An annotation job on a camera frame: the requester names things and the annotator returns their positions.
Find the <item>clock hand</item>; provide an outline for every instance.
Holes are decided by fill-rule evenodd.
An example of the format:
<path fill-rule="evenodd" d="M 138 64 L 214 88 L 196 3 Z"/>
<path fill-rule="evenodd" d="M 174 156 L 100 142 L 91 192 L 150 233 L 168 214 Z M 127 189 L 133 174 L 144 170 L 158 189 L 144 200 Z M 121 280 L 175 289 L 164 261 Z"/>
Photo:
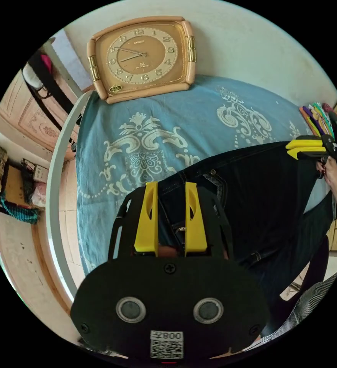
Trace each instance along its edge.
<path fill-rule="evenodd" d="M 123 61 L 126 61 L 126 60 L 137 58 L 138 56 L 147 56 L 147 53 L 140 53 L 139 55 L 130 56 L 129 58 L 127 57 L 125 59 L 119 60 L 119 62 L 123 62 Z"/>
<path fill-rule="evenodd" d="M 113 47 L 114 49 L 117 49 L 117 50 L 121 50 L 121 51 L 126 51 L 128 53 L 133 53 L 133 54 L 141 54 L 139 51 L 134 51 L 134 50 L 129 50 L 129 49 L 123 49 L 121 47 Z"/>

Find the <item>blue bed sheet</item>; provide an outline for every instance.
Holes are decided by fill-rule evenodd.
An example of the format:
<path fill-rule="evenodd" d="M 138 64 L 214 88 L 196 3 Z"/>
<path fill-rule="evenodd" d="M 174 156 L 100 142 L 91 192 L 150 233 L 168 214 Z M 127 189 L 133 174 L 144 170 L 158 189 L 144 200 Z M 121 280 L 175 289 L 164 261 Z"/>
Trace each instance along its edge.
<path fill-rule="evenodd" d="M 113 105 L 94 92 L 76 154 L 85 274 L 107 260 L 115 216 L 135 188 L 219 153 L 311 134 L 296 105 L 232 79 L 197 76 L 188 91 Z M 325 181 L 318 180 L 305 211 L 327 193 Z"/>

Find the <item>wall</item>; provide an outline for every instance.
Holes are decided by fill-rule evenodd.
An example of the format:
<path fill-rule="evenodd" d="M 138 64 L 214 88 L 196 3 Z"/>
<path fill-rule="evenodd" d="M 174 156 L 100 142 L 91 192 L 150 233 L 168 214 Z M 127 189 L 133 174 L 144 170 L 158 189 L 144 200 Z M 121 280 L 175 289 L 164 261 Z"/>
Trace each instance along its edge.
<path fill-rule="evenodd" d="M 78 85 L 80 90 L 84 90 L 92 84 L 92 79 L 84 69 L 78 55 L 75 53 L 70 41 L 62 29 L 54 34 L 55 41 L 52 43 L 52 48 L 55 50 L 61 63 L 69 72 L 71 78 Z"/>
<path fill-rule="evenodd" d="M 39 146 L 35 142 L 32 142 L 29 138 L 23 136 L 20 132 L 16 131 L 16 129 L 10 126 L 9 129 L 14 130 L 14 132 L 11 132 L 13 133 L 12 134 L 13 139 L 10 140 L 0 132 L 0 147 L 4 148 L 7 151 L 10 159 L 20 163 L 22 161 L 22 158 L 25 158 L 35 164 L 43 166 L 46 169 L 50 167 L 52 152 Z M 17 138 L 16 136 L 18 135 L 21 136 L 19 143 L 22 144 L 22 146 L 14 142 L 14 140 L 16 140 Z M 29 150 L 33 150 L 33 152 L 38 153 L 38 155 L 33 153 L 32 151 L 29 151 L 25 147 L 28 147 Z"/>
<path fill-rule="evenodd" d="M 193 26 L 197 73 L 241 80 L 300 106 L 315 100 L 333 106 L 337 91 L 315 59 L 268 20 L 215 0 L 124 0 L 75 20 L 64 29 L 86 70 L 91 36 L 113 24 L 152 15 L 181 15 Z"/>

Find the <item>chair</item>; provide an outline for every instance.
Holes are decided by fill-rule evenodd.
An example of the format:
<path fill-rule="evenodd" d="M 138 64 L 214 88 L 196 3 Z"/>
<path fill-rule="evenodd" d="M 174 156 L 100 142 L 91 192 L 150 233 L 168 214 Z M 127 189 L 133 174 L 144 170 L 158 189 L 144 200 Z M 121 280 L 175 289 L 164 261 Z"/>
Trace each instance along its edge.
<path fill-rule="evenodd" d="M 309 263 L 308 271 L 300 290 L 289 300 L 281 297 L 270 307 L 270 319 L 264 327 L 261 336 L 268 336 L 276 332 L 289 317 L 301 295 L 316 283 L 323 281 L 327 271 L 329 257 L 329 241 L 325 236 L 317 253 Z"/>

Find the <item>camera lens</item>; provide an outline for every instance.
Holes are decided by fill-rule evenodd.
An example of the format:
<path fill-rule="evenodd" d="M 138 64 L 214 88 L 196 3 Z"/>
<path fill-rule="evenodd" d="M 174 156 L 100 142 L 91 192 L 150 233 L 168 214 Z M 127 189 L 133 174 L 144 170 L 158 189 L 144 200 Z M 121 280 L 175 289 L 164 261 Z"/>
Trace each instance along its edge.
<path fill-rule="evenodd" d="M 195 320 L 200 323 L 215 323 L 222 317 L 223 305 L 215 298 L 205 298 L 195 305 L 193 314 Z"/>
<path fill-rule="evenodd" d="M 116 304 L 116 313 L 127 323 L 138 323 L 146 316 L 146 307 L 137 298 L 122 298 Z"/>

